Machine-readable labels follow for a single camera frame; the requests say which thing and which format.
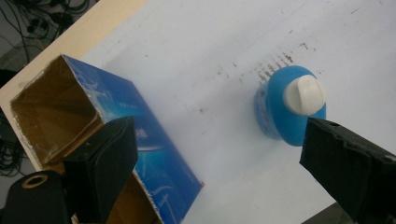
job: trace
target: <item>black cable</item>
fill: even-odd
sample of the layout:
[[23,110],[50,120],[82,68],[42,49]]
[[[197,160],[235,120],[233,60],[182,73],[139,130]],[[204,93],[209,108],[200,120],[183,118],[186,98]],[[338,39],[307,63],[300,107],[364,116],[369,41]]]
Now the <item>black cable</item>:
[[47,1],[47,3],[41,3],[41,4],[37,4],[36,6],[37,7],[50,7],[50,0],[49,1]]
[[20,13],[21,20],[22,20],[23,24],[24,24],[25,26],[28,26],[27,23],[29,22],[30,19],[27,17],[26,14],[23,14],[23,15],[24,15],[24,18],[27,20],[27,21],[25,21],[25,20],[23,19],[22,13],[21,13],[23,10],[21,10],[20,7],[17,7],[17,9],[18,9],[18,12]]
[[62,22],[62,21],[64,21],[64,15],[65,15],[65,13],[66,13],[66,9],[64,9],[64,12],[62,13],[62,16],[61,16],[61,18],[59,19],[59,26],[58,26],[58,28],[56,29],[56,32],[55,32],[55,35],[53,36],[53,38],[52,38],[52,41],[54,41],[56,38],[57,38],[57,36],[59,36],[59,35],[61,35],[63,32],[64,32],[64,23]]
[[25,51],[25,54],[26,54],[26,61],[29,63],[29,62],[30,62],[30,57],[29,57],[29,53],[27,52],[26,43],[25,43],[25,41],[24,41],[23,34],[22,34],[22,32],[21,32],[20,20],[18,19],[17,14],[15,13],[14,9],[11,7],[11,5],[9,4],[9,2],[6,1],[6,3],[8,4],[8,6],[9,6],[9,8],[11,9],[12,13],[14,14],[15,20],[17,20],[17,24],[18,24],[18,26],[19,26],[20,29],[18,30],[18,28],[7,18],[6,13],[3,11],[3,9],[2,9],[1,7],[0,7],[0,10],[1,10],[1,12],[2,12],[4,18],[6,19],[6,21],[7,21],[12,27],[14,27],[15,30],[20,34],[21,39],[22,39],[22,44],[23,44],[23,46],[24,46],[24,51]]
[[64,9],[66,9],[68,11],[80,11],[82,8],[85,8],[86,5],[90,4],[88,0],[83,0],[82,3],[80,3],[76,7],[70,7],[70,1],[67,4],[66,4],[65,0],[62,0],[60,2],[61,2],[61,5],[64,7]]
[[0,140],[0,175],[12,177],[21,172],[24,151],[19,142],[9,143]]
[[[33,13],[32,11],[31,11],[31,9],[30,8],[26,8],[25,6],[23,6],[23,5],[21,5],[21,4],[18,4],[18,3],[16,3],[16,2],[14,2],[14,1],[12,1],[12,0],[7,0],[8,2],[10,2],[11,4],[14,4],[15,5],[15,7],[18,9],[18,11],[20,12],[20,15],[21,15],[21,17],[23,18],[26,18],[28,21],[31,21],[31,18],[29,18],[29,16],[28,16],[28,14],[29,15],[31,15],[31,16],[34,16],[36,19],[39,19],[39,20],[41,20],[42,22],[46,22],[47,23],[47,25],[51,25],[51,26],[53,26],[54,27],[54,25],[51,23],[51,22],[49,22],[46,18],[44,18],[43,16],[40,16],[40,15],[36,15],[35,13]],[[44,10],[44,9],[42,9],[42,8],[39,8],[39,7],[34,7],[35,9],[38,9],[38,13],[45,13],[46,15],[49,15],[50,16],[50,13],[48,12],[48,11],[46,11],[46,10]],[[33,33],[33,35],[35,35],[35,36],[26,36],[26,35],[23,35],[23,37],[24,38],[27,38],[27,39],[48,39],[48,40],[50,40],[50,38],[48,38],[48,33],[49,33],[49,31],[50,31],[50,29],[49,29],[49,27],[47,27],[47,29],[46,29],[46,33],[45,34],[43,34],[43,35],[38,35],[38,34],[36,34],[36,33]]]
[[[13,45],[12,43],[11,43],[11,41],[9,41],[5,36],[3,36],[3,35],[0,35],[0,38],[2,38],[2,39],[4,39],[12,48],[14,48],[14,49],[21,49],[21,48],[23,48],[23,47],[18,47],[18,46],[15,46],[15,45]],[[36,48],[36,49],[39,49],[39,50],[43,50],[43,49],[41,49],[41,48],[39,48],[38,46],[36,46],[36,45],[26,45],[26,48]]]

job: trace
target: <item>cardboard box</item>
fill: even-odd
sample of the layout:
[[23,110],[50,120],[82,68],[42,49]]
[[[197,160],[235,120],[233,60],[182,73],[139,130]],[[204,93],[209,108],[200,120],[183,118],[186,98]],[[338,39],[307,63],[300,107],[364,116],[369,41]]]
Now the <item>cardboard box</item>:
[[11,111],[31,160],[58,173],[64,156],[100,127],[134,116],[138,162],[109,222],[158,216],[158,223],[180,223],[202,187],[134,84],[89,64],[59,56],[11,101]]

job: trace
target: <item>cable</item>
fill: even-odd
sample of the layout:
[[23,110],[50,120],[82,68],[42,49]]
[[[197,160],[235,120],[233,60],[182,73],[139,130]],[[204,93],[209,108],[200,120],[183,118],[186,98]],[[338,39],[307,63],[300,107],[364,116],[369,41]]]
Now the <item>cable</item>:
[[[18,46],[13,45],[13,44],[11,43],[11,41],[9,41],[9,40],[8,40],[5,36],[3,36],[3,35],[0,35],[0,38],[4,39],[4,40],[5,40],[12,48],[14,48],[14,49],[21,49],[21,48],[23,48],[23,47],[18,47]],[[39,47],[36,46],[36,45],[26,45],[26,48],[37,48],[37,49],[43,50],[43,49],[39,48]]]
[[23,44],[23,46],[24,46],[24,51],[25,51],[25,54],[26,54],[26,61],[29,63],[29,62],[30,62],[30,57],[29,57],[29,53],[27,52],[26,43],[25,43],[25,41],[24,41],[23,34],[22,34],[22,32],[21,32],[20,20],[18,19],[17,14],[15,13],[14,9],[11,7],[11,5],[9,4],[9,2],[6,1],[6,3],[8,4],[8,6],[9,6],[9,8],[11,9],[12,13],[14,14],[15,20],[17,20],[17,24],[18,24],[18,26],[19,26],[20,29],[18,29],[18,28],[7,18],[6,13],[4,12],[4,10],[3,10],[1,7],[0,7],[0,10],[1,10],[1,12],[2,12],[4,18],[6,19],[6,21],[7,21],[12,27],[14,27],[14,29],[20,34],[21,39],[22,39],[22,44]]
[[47,1],[47,3],[41,3],[41,4],[37,4],[37,7],[50,7],[51,1]]
[[84,10],[81,12],[84,12],[86,10],[86,5],[90,4],[90,2],[88,0],[83,0],[82,3],[77,5],[76,7],[70,7],[70,0],[67,4],[66,4],[65,0],[61,0],[60,2],[61,2],[61,5],[64,7],[64,9],[66,9],[68,11],[79,11],[84,8]]
[[[50,38],[48,38],[48,34],[49,34],[49,31],[50,31],[49,26],[52,26],[52,27],[56,28],[56,27],[52,24],[52,22],[50,22],[49,20],[47,20],[47,19],[46,19],[44,16],[42,16],[42,15],[36,15],[34,12],[32,12],[32,11],[29,10],[29,9],[26,9],[26,8],[21,7],[21,6],[19,6],[19,5],[16,5],[16,7],[18,8],[18,10],[19,10],[19,12],[20,12],[22,18],[24,17],[24,18],[26,18],[26,20],[28,20],[28,21],[40,20],[40,21],[41,21],[41,24],[40,24],[41,28],[46,30],[46,33],[43,34],[43,35],[38,35],[37,33],[32,32],[31,34],[33,34],[33,35],[35,35],[35,36],[26,36],[25,38],[29,38],[29,39],[48,39],[48,40],[50,40]],[[50,13],[48,13],[47,11],[45,11],[45,10],[43,10],[43,9],[41,9],[41,10],[38,11],[38,13],[42,13],[42,12],[44,12],[46,15],[49,15],[49,14],[50,14]]]
[[27,20],[27,21],[25,21],[25,20],[23,19],[22,13],[21,13],[23,10],[21,10],[20,7],[17,7],[17,9],[18,9],[18,12],[19,12],[20,15],[21,15],[21,20],[22,20],[23,24],[24,24],[25,26],[27,26],[27,22],[29,22],[30,19],[27,17],[26,14],[23,14],[23,15],[24,15],[24,18]]
[[12,177],[21,172],[23,149],[19,142],[9,143],[0,140],[0,175]]

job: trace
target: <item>bottle cap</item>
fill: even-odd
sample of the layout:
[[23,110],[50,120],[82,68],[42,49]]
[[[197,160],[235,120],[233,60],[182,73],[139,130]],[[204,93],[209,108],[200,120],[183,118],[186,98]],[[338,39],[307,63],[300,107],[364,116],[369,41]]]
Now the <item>bottle cap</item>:
[[304,75],[294,79],[283,93],[286,107],[298,115],[317,113],[326,103],[327,92],[314,76]]

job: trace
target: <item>white surface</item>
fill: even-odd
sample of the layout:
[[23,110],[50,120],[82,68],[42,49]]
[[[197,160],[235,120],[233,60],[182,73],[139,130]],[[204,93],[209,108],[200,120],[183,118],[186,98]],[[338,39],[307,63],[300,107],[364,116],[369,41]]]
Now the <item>white surface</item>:
[[301,223],[333,200],[266,138],[252,99],[286,64],[328,119],[396,153],[396,1],[151,1],[82,59],[132,80],[205,182],[184,223]]

